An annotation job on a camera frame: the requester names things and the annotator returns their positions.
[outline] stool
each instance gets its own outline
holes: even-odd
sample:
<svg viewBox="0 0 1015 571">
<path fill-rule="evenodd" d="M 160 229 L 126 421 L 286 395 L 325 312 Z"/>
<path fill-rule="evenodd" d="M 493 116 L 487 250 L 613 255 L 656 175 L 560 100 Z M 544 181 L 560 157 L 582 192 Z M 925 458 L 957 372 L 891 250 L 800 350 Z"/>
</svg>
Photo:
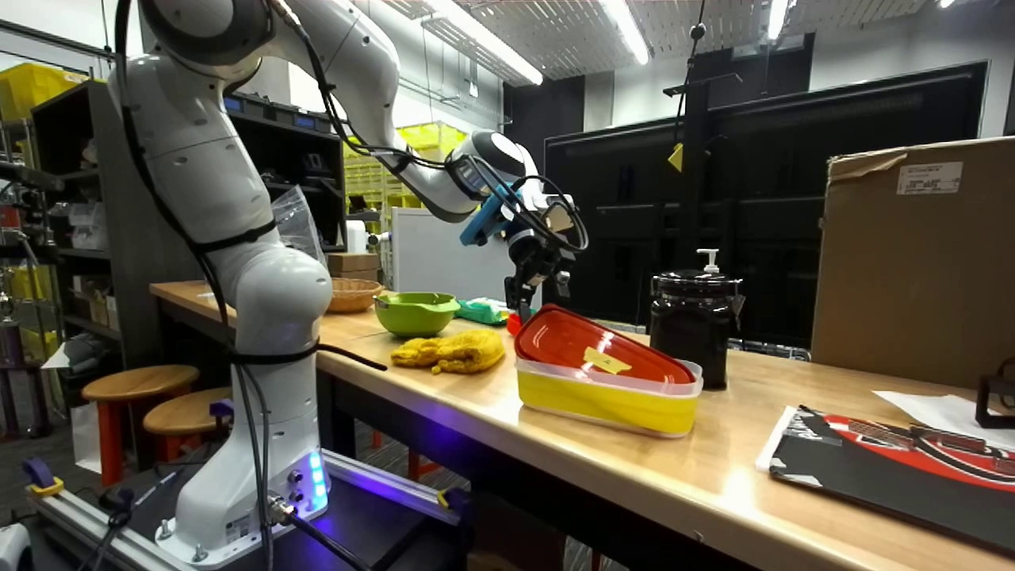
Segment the stool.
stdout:
<svg viewBox="0 0 1015 571">
<path fill-rule="evenodd" d="M 212 416 L 212 404 L 227 401 L 227 386 L 181 395 L 147 414 L 142 430 L 157 439 L 157 458 L 175 465 L 186 446 L 203 446 L 203 436 L 226 431 Z"/>
<path fill-rule="evenodd" d="M 100 485 L 124 479 L 124 416 L 131 407 L 182 395 L 198 379 L 191 364 L 126 368 L 93 382 L 81 395 L 97 407 Z"/>
</svg>

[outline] red plastic tray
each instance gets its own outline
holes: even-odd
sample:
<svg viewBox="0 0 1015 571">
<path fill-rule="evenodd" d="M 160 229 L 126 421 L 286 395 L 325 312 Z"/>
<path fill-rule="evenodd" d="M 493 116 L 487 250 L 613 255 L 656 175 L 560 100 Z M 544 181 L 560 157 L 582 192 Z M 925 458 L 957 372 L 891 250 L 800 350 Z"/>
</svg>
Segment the red plastic tray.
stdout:
<svg viewBox="0 0 1015 571">
<path fill-rule="evenodd" d="M 621 336 L 610 327 L 599 327 L 574 312 L 564 312 L 559 305 L 544 305 L 519 329 L 519 336 L 514 340 L 514 350 L 528 362 L 544 362 L 560 368 L 582 368 L 585 350 L 597 350 L 597 353 L 606 353 L 610 358 L 630 364 L 628 372 L 621 372 L 623 379 L 694 385 L 694 375 L 682 362 L 630 336 Z"/>
</svg>

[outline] green bowl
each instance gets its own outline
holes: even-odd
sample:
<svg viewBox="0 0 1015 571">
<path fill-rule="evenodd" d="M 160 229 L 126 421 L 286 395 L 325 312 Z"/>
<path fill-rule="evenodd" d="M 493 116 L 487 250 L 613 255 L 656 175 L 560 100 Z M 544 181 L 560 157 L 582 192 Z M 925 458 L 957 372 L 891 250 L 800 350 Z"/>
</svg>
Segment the green bowl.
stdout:
<svg viewBox="0 0 1015 571">
<path fill-rule="evenodd" d="M 382 293 L 375 298 L 377 321 L 393 336 L 436 336 L 457 315 L 457 298 L 442 293 Z"/>
</svg>

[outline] cardboard box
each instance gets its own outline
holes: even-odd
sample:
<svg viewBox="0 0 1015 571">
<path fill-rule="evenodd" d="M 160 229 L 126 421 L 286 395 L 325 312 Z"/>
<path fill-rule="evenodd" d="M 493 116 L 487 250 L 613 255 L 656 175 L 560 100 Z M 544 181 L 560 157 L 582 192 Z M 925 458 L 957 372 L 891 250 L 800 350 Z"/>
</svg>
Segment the cardboard box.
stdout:
<svg viewBox="0 0 1015 571">
<path fill-rule="evenodd" d="M 345 281 L 377 281 L 380 256 L 377 255 L 329 255 L 325 270 L 329 270 L 329 275 L 345 275 Z"/>
<path fill-rule="evenodd" d="M 1015 139 L 828 165 L 816 362 L 974 385 L 1015 357 Z"/>
</svg>

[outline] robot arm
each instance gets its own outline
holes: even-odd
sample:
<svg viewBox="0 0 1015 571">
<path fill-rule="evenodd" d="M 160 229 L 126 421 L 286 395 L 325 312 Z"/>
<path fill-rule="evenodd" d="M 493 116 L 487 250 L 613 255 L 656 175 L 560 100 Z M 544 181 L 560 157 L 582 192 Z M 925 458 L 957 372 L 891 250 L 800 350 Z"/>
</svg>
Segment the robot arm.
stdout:
<svg viewBox="0 0 1015 571">
<path fill-rule="evenodd" d="M 138 0 L 138 12 L 157 52 L 126 60 L 131 0 L 120 0 L 112 92 L 142 187 L 236 315 L 230 391 L 242 398 L 227 442 L 181 490 L 156 542 L 217 569 L 258 546 L 258 527 L 261 540 L 272 538 L 269 499 L 317 518 L 329 482 L 314 385 L 329 275 L 272 229 L 269 194 L 223 113 L 227 85 L 251 80 L 263 59 L 317 78 L 345 143 L 400 175 L 436 219 L 463 223 L 482 203 L 463 245 L 509 245 L 519 309 L 582 250 L 585 233 L 569 201 L 549 194 L 531 160 L 503 137 L 469 137 L 447 161 L 414 160 L 391 125 L 397 52 L 347 0 Z"/>
<path fill-rule="evenodd" d="M 544 194 L 531 157 L 507 137 L 471 133 L 447 161 L 421 161 L 405 150 L 391 125 L 397 49 L 351 4 L 277 0 L 277 12 L 286 33 L 267 52 L 317 78 L 329 116 L 340 116 L 329 101 L 340 100 L 347 113 L 347 122 L 336 122 L 343 137 L 405 181 L 436 219 L 458 223 L 482 203 L 458 242 L 507 242 L 519 312 L 564 256 L 585 249 L 569 198 Z"/>
<path fill-rule="evenodd" d="M 142 0 L 142 9 L 157 42 L 186 66 L 242 82 L 261 59 L 280 59 L 311 73 L 347 145 L 405 181 L 430 217 L 471 217 L 463 245 L 509 245 L 519 309 L 560 262 L 585 249 L 574 203 L 544 194 L 523 145 L 474 133 L 447 161 L 425 161 L 405 150 L 393 132 L 397 49 L 347 0 Z"/>
</svg>

